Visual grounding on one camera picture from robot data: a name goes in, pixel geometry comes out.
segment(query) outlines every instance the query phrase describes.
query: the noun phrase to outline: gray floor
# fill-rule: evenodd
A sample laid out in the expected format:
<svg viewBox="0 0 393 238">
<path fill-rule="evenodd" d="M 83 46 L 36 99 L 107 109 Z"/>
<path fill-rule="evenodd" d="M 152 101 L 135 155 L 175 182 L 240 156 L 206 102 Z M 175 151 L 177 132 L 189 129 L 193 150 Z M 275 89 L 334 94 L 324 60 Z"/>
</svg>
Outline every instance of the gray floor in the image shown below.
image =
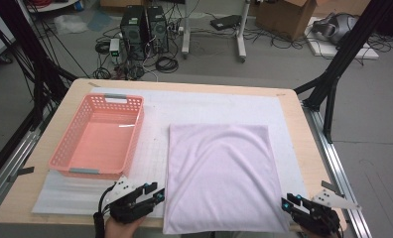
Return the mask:
<svg viewBox="0 0 393 238">
<path fill-rule="evenodd" d="M 84 11 L 78 15 L 89 22 L 94 14 L 94 11 Z M 208 20 L 198 19 L 194 24 L 209 29 Z M 249 27 L 252 23 L 253 19 L 249 19 Z M 90 73 L 96 68 L 94 40 L 118 24 L 119 20 L 112 19 L 100 32 L 64 35 L 61 39 Z M 63 48 L 54 46 L 65 69 L 83 75 Z M 308 46 L 301 50 L 278 49 L 272 47 L 266 37 L 255 43 L 246 41 L 246 51 L 247 60 L 241 63 L 236 56 L 234 39 L 193 35 L 192 54 L 186 60 L 178 55 L 178 71 L 156 74 L 159 81 L 166 82 L 295 88 L 319 76 L 329 64 L 329 60 L 313 57 Z M 372 236 L 393 237 L 393 51 L 379 53 L 379 56 L 379 60 L 366 60 L 364 66 L 354 61 L 342 76 L 332 136 Z M 142 80 L 155 81 L 156 77 L 147 73 Z M 29 91 L 18 66 L 0 64 L 0 149 L 31 108 Z M 159 233 L 146 229 L 141 230 L 139 236 L 156 237 Z M 0 237 L 13 236 L 90 237 L 93 229 L 0 224 Z"/>
</svg>

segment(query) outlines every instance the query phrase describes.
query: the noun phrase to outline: white metal stand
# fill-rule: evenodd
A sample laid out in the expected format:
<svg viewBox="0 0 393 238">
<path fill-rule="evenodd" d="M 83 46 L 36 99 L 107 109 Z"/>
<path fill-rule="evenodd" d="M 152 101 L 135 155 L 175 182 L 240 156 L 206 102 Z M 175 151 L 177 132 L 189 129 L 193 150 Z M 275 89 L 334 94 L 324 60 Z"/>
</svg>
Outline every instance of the white metal stand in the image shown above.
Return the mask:
<svg viewBox="0 0 393 238">
<path fill-rule="evenodd" d="M 190 9 L 189 9 L 189 0 L 185 0 L 185 23 L 184 23 L 184 38 L 182 41 L 182 55 L 184 59 L 188 58 L 188 54 L 190 53 L 190 40 L 191 40 L 191 27 L 190 27 Z M 239 49 L 239 57 L 242 62 L 246 61 L 246 50 L 245 43 L 243 39 L 243 32 L 245 31 L 246 18 L 249 12 L 250 0 L 245 0 L 245 4 L 242 12 L 242 20 L 240 22 L 239 30 L 236 32 L 237 39 L 237 47 Z"/>
</svg>

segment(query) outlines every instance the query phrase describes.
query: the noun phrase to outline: wooden table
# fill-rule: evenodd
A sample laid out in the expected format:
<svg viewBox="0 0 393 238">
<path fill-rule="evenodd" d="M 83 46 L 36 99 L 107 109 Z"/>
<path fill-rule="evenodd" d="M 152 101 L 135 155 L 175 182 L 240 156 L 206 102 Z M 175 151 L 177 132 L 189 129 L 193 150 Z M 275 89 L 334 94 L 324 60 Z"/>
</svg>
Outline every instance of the wooden table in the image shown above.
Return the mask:
<svg viewBox="0 0 393 238">
<path fill-rule="evenodd" d="M 63 136 L 63 133 L 73 117 L 81 99 L 86 93 L 90 92 L 93 87 L 227 93 L 277 97 L 280 100 L 282 110 L 286 118 L 287 127 L 292 138 L 296 157 L 299 162 L 309 197 L 312 197 L 322 189 L 322 180 L 329 181 L 323 160 L 299 99 L 296 93 L 291 89 L 78 79 L 72 84 L 60 108 L 42 135 L 42 138 L 30 156 L 28 162 L 25 164 L 25 168 L 35 167 L 35 171 L 32 174 L 19 176 L 1 204 L 0 222 L 93 225 L 91 215 L 45 215 L 34 214 L 31 212 L 49 171 L 48 160 L 51 158 L 53 151 Z M 342 219 L 340 211 L 339 216 L 341 218 L 341 226 L 345 229 L 346 224 L 344 219 Z M 142 226 L 162 227 L 163 220 L 147 218 Z M 291 229 L 295 231 L 299 230 L 299 226 L 292 226 Z"/>
</svg>

